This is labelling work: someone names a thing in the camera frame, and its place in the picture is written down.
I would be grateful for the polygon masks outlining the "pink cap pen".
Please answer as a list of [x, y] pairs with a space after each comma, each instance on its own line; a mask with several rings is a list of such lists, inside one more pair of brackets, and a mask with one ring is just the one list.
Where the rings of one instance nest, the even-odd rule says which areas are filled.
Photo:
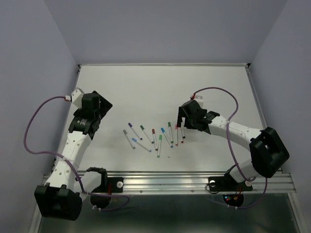
[[178, 137], [178, 126], [177, 124], [175, 125], [175, 136], [176, 136], [176, 139], [175, 139], [175, 146], [177, 147], [178, 146], [178, 143], [179, 143], [179, 137]]

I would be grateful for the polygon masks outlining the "black cap pen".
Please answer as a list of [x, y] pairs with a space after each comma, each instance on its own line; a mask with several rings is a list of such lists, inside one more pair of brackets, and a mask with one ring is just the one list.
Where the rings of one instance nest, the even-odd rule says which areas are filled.
[[181, 134], [182, 134], [182, 138], [185, 138], [185, 129], [184, 129], [184, 122], [181, 122]]

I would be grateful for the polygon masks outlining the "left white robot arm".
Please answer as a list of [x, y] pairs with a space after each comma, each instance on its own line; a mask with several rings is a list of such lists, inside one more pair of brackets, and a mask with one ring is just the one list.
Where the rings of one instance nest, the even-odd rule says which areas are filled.
[[113, 105], [98, 92], [84, 93], [79, 88], [65, 99], [77, 110], [69, 125], [64, 149], [58, 155], [59, 161], [47, 182], [37, 186], [34, 196], [43, 217], [75, 221], [86, 195], [94, 189], [104, 191], [108, 187], [104, 168], [90, 167], [82, 178], [78, 168], [102, 118]]

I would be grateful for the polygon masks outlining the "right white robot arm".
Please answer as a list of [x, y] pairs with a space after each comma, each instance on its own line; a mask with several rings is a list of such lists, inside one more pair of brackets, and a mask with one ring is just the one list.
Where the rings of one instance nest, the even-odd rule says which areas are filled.
[[241, 182], [261, 175], [271, 178], [290, 158], [290, 155], [275, 129], [264, 130], [249, 128], [230, 122], [219, 113], [201, 108], [195, 100], [189, 100], [178, 109], [177, 126], [182, 119], [187, 129], [194, 129], [210, 135], [219, 136], [234, 142], [250, 152], [250, 159], [235, 165], [224, 175], [224, 185], [235, 189]]

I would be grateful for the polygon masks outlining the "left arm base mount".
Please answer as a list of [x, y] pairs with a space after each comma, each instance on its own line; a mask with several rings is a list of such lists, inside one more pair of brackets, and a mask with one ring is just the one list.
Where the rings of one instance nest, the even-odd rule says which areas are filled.
[[[109, 177], [106, 169], [90, 167], [82, 177], [86, 195], [92, 208], [100, 212], [111, 212], [125, 207], [130, 197], [123, 195], [124, 178]], [[124, 201], [120, 206], [109, 208], [112, 201]]]

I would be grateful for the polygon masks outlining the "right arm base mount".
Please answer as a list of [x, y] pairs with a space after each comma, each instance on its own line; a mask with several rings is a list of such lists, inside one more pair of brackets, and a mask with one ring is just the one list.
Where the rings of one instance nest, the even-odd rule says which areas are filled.
[[243, 192], [250, 192], [253, 190], [251, 184], [243, 182], [236, 182], [230, 175], [229, 172], [235, 166], [231, 167], [223, 176], [212, 176], [208, 178], [208, 183], [205, 186], [205, 190], [211, 194], [223, 194], [223, 200], [225, 204], [233, 207], [241, 207], [244, 202]]

